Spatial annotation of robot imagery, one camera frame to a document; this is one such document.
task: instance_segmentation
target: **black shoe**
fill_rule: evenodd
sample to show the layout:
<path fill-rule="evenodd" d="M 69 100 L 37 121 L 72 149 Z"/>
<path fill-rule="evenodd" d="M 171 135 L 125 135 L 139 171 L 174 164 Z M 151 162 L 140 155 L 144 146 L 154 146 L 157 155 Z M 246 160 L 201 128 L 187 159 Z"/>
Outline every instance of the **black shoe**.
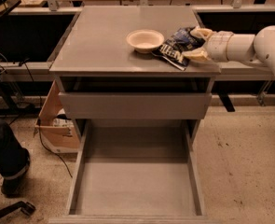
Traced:
<path fill-rule="evenodd" d="M 7 197 L 14 196 L 14 195 L 18 194 L 18 192 L 17 192 L 18 187 L 21 184 L 22 179 L 25 177 L 25 175 L 29 169 L 30 156 L 29 156 L 28 150 L 27 149 L 25 149 L 25 150 L 26 150 L 26 154 L 27 154 L 27 162 L 24 167 L 24 172 L 14 179 L 9 179 L 9 180 L 4 179 L 4 181 L 3 181 L 3 185 L 1 187 L 1 192 L 3 194 L 5 194 Z"/>

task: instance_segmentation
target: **chair wheel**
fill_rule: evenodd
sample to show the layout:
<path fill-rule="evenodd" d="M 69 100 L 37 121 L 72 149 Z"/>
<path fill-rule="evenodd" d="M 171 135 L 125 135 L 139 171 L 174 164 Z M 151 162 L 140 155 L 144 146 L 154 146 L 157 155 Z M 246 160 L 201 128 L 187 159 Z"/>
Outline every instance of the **chair wheel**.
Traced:
<path fill-rule="evenodd" d="M 30 203 L 26 203 L 25 206 L 22 207 L 21 211 L 23 214 L 30 216 L 35 211 L 35 207 Z"/>

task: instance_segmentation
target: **gray table top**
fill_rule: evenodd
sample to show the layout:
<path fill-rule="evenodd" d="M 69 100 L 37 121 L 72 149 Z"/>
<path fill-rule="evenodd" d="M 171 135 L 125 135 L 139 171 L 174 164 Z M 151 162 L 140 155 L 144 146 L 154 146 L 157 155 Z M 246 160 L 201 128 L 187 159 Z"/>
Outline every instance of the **gray table top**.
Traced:
<path fill-rule="evenodd" d="M 156 30 L 167 39 L 181 27 L 198 25 L 191 7 L 84 7 L 50 71 L 66 76 L 219 74 L 214 63 L 191 63 L 182 72 L 151 54 L 134 51 L 126 41 L 134 30 Z"/>

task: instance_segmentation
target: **person's leg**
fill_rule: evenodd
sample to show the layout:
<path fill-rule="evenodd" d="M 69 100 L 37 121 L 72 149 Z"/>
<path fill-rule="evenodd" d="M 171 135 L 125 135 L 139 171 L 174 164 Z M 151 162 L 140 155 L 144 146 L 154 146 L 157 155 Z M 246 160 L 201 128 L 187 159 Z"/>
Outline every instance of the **person's leg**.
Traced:
<path fill-rule="evenodd" d="M 9 125 L 0 119 L 0 174 L 4 178 L 4 194 L 16 191 L 29 164 L 27 149 L 20 145 Z"/>

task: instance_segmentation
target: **black pants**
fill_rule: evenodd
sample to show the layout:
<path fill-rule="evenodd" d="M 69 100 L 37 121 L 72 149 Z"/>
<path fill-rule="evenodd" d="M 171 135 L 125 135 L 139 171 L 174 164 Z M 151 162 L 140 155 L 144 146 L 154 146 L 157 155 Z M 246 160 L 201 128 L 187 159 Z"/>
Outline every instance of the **black pants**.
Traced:
<path fill-rule="evenodd" d="M 23 148 L 9 125 L 0 119 L 0 174 L 13 177 L 26 165 L 28 151 Z"/>

